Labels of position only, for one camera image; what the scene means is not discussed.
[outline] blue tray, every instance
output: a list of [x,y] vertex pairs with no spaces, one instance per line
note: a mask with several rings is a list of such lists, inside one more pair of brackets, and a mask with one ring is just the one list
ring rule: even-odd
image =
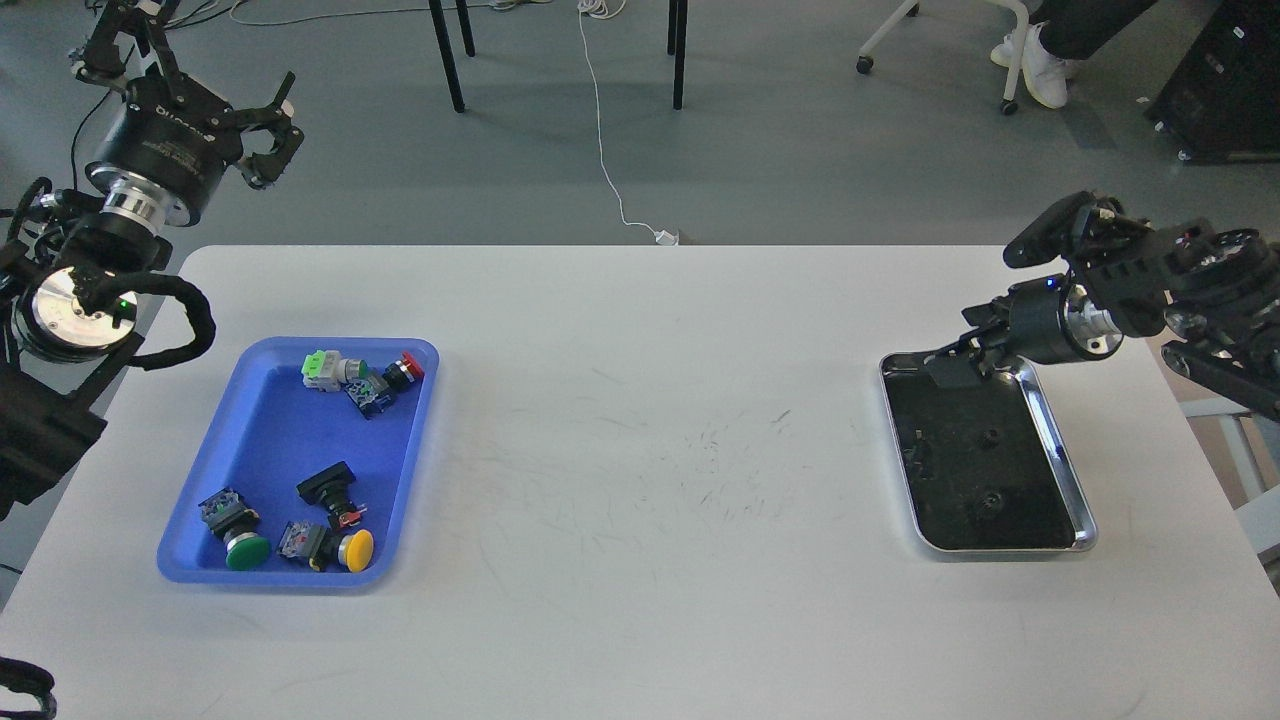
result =
[[[302,386],[302,360],[316,350],[338,350],[378,370],[408,351],[425,377],[366,420],[347,393]],[[439,365],[435,347],[422,340],[273,337],[251,346],[227,382],[165,527],[156,550],[160,573],[177,583],[220,585],[351,588],[376,580],[399,543]],[[227,550],[200,520],[202,500],[224,487],[238,491],[261,515],[257,533],[274,548],[291,520],[325,523],[324,507],[302,502],[296,486],[339,460],[356,475],[352,502],[367,506],[360,527],[374,534],[374,557],[364,573],[316,573],[274,551],[257,569],[227,568]]]

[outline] white cable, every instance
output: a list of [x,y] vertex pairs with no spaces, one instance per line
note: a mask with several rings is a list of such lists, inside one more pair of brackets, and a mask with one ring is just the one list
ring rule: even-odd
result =
[[600,149],[600,169],[604,170],[604,181],[609,183],[609,187],[613,188],[614,197],[618,199],[618,217],[622,218],[622,224],[627,227],[649,228],[649,232],[652,232],[654,240],[657,240],[659,233],[653,229],[653,225],[649,223],[627,220],[627,213],[622,209],[622,193],[618,192],[618,186],[613,184],[613,178],[609,177],[609,169],[604,167],[604,122],[600,118],[600,81],[596,79],[595,67],[591,65],[591,51],[586,47],[586,29],[582,28],[582,13],[577,14],[577,32],[582,35],[582,55],[586,56],[586,69],[591,70],[591,86],[595,88],[595,143]]
[[617,10],[609,10],[609,0],[577,0],[577,12],[588,14],[598,20],[616,18],[622,8],[627,6],[627,0],[622,0]]
[[552,0],[489,0],[489,6],[499,13],[506,13],[507,10],[515,10],[521,5],[545,5]]
[[[550,0],[534,0],[534,1],[549,3]],[[305,23],[310,20],[324,20],[329,18],[355,18],[358,15],[389,15],[392,13],[425,13],[430,10],[430,8],[396,8],[392,10],[355,10],[351,13],[329,13],[326,15],[310,15],[306,18],[294,18],[292,20],[256,22],[256,20],[242,20],[236,17],[236,9],[246,3],[248,3],[248,0],[236,0],[236,4],[232,5],[232,10],[230,13],[228,13],[228,17],[242,26],[250,26],[250,27],[279,27],[279,26],[292,26],[292,24]],[[467,4],[467,8],[493,8],[494,10],[509,9],[509,8],[498,8],[497,3],[477,3],[474,5]],[[444,8],[444,9],[457,10],[457,6]]]

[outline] white sneaker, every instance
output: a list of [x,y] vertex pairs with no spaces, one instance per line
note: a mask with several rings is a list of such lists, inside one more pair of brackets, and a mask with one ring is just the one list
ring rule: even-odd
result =
[[1068,63],[1050,55],[1039,44],[1043,24],[1032,27],[1027,33],[1027,47],[1023,50],[1023,81],[1027,91],[1041,105],[1057,110],[1070,99],[1066,92]]
[[[991,49],[989,58],[992,63],[1007,68],[1014,61],[1014,33],[1005,35],[1005,41]],[[1074,78],[1084,67],[1084,60],[1064,60],[1064,63],[1066,63],[1066,79]]]

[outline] white table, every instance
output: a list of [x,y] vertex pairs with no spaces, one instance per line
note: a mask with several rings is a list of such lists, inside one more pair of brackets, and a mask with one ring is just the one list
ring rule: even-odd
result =
[[[131,372],[0,615],[65,717],[1280,716],[1280,602],[1140,343],[1041,370],[1097,547],[914,537],[876,366],[1028,277],[998,247],[211,247],[183,275],[215,348]],[[186,332],[169,306],[150,341]],[[365,592],[156,570],[273,334],[440,350]]]

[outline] black pants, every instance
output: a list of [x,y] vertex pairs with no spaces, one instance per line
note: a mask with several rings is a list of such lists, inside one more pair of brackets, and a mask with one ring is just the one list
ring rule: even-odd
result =
[[1156,0],[1044,0],[1032,24],[1044,23],[1041,45],[1064,60],[1085,60]]

